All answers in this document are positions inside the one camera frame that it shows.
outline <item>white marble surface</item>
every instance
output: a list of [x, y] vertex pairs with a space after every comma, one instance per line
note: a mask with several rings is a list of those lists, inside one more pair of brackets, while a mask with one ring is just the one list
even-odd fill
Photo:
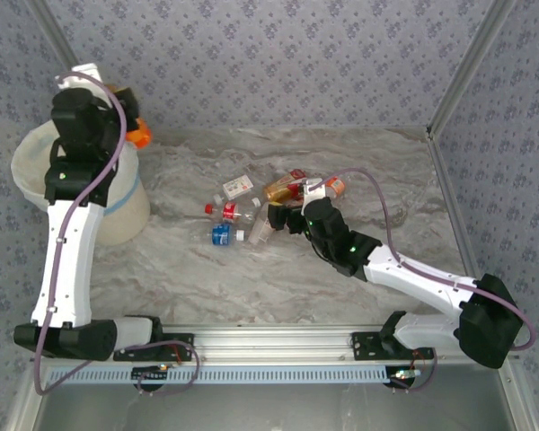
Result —
[[[261, 186], [293, 168], [311, 175], [363, 166], [380, 183], [399, 251], [463, 273], [426, 143], [383, 129], [186, 130], [139, 154], [152, 202], [133, 241], [97, 248], [93, 315], [158, 315], [166, 322], [382, 323], [394, 310], [428, 307], [383, 286], [345, 278], [300, 235], [218, 248], [192, 236], [210, 222], [203, 207], [221, 184], [247, 173]], [[367, 179], [351, 174], [336, 205], [350, 228], [385, 239]]]

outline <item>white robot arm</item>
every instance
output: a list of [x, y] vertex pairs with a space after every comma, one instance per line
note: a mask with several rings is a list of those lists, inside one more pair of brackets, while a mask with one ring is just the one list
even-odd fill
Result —
[[[100, 81], [95, 65], [73, 69]], [[107, 204], [108, 191], [119, 166], [81, 202], [69, 219], [64, 238], [61, 225], [76, 198], [110, 162], [118, 143], [118, 115], [108, 97], [88, 80], [71, 76], [59, 85], [53, 99], [52, 119], [60, 135], [50, 152], [45, 198], [49, 202], [49, 241], [40, 296], [31, 322], [14, 330], [14, 342], [36, 350], [46, 325], [44, 355], [106, 360], [124, 347], [151, 340], [153, 323], [146, 317], [92, 321], [90, 275], [93, 248]], [[129, 89], [114, 94], [125, 111], [128, 127], [137, 128], [137, 102]], [[55, 249], [63, 241], [59, 262]], [[53, 306], [50, 281], [57, 267]], [[46, 322], [51, 312], [49, 324]]]
[[516, 310], [501, 280], [446, 273], [351, 231], [320, 184], [319, 178], [306, 181], [301, 208], [269, 206], [271, 225], [280, 230], [287, 224], [290, 233], [303, 233], [318, 256], [341, 274], [399, 290], [441, 312], [392, 314], [380, 332], [387, 357], [404, 349], [458, 345], [479, 364], [501, 367], [523, 323], [508, 308]]

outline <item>clear plastic bottle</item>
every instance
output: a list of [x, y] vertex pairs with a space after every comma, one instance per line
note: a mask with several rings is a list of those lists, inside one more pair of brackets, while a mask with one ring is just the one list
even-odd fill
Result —
[[270, 203], [266, 202], [261, 207], [261, 210], [255, 219], [252, 232], [248, 236], [248, 242], [251, 244], [257, 244], [259, 242], [267, 242], [270, 236], [273, 234], [274, 229], [271, 227], [270, 220], [268, 219], [268, 208]]
[[229, 223], [214, 224], [192, 235], [194, 241], [208, 240], [213, 245], [228, 247], [245, 241], [245, 231], [235, 229]]
[[251, 224], [255, 220], [261, 202], [258, 198], [241, 199], [238, 202], [225, 202], [223, 205], [206, 204], [204, 212], [218, 222], [242, 222]]

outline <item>metal frame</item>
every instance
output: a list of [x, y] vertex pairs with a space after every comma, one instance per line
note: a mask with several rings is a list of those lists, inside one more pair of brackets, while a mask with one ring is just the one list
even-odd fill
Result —
[[[355, 361], [350, 345], [350, 334], [360, 331], [377, 331], [380, 327], [359, 325], [322, 326], [231, 326], [231, 325], [168, 325], [165, 332], [191, 332], [195, 334], [194, 344], [204, 362], [204, 370], [238, 369], [241, 371], [260, 370], [264, 366], [283, 370], [296, 367], [303, 370], [351, 371], [365, 368], [376, 369], [385, 365], [407, 365], [409, 361]], [[441, 365], [468, 365], [473, 361], [459, 349], [437, 352]], [[514, 359], [500, 370], [500, 378], [506, 393], [511, 415], [519, 430], [539, 430], [539, 417], [531, 403], [525, 381], [523, 366]], [[45, 359], [42, 367], [43, 384], [53, 372], [67, 370], [78, 361]], [[135, 366], [151, 363], [135, 363]], [[116, 369], [131, 370], [133, 363], [113, 361], [94, 363], [94, 371]], [[37, 419], [41, 397], [34, 392], [32, 371], [22, 378], [18, 395], [6, 427], [7, 431], [29, 429]]]
[[[432, 135], [428, 135], [428, 142], [465, 272], [471, 277], [480, 278], [482, 273], [477, 265], [469, 234], [465, 229], [453, 185], [447, 175], [446, 164], [441, 154], [439, 143], [434, 141]], [[518, 430], [539, 430], [539, 410], [533, 402], [533, 394], [526, 379], [525, 368], [518, 356], [515, 359], [505, 361], [505, 364], [499, 370], [499, 378], [505, 391], [511, 415]]]
[[455, 111], [457, 104], [461, 100], [465, 89], [472, 81], [490, 46], [497, 37], [503, 23], [513, 9], [517, 0], [493, 0], [479, 29], [473, 36], [469, 48], [465, 51], [464, 58], [457, 68], [451, 83], [447, 87], [446, 93], [441, 98], [433, 118], [429, 122], [431, 137], [438, 137], [447, 120]]
[[78, 57], [70, 47], [46, 0], [26, 0], [26, 4], [64, 68], [69, 69], [77, 65]]

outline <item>white bin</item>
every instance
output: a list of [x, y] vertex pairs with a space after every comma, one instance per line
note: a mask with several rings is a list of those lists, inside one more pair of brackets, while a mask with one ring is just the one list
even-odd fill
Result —
[[[52, 121], [33, 129], [18, 145], [12, 159], [14, 183], [25, 198], [42, 211], [48, 208], [44, 198], [44, 175], [49, 169], [49, 153], [59, 134]], [[108, 205], [96, 242], [116, 245], [136, 236], [150, 216], [150, 202], [137, 173], [137, 152], [127, 142], [119, 155], [119, 168], [110, 185]]]

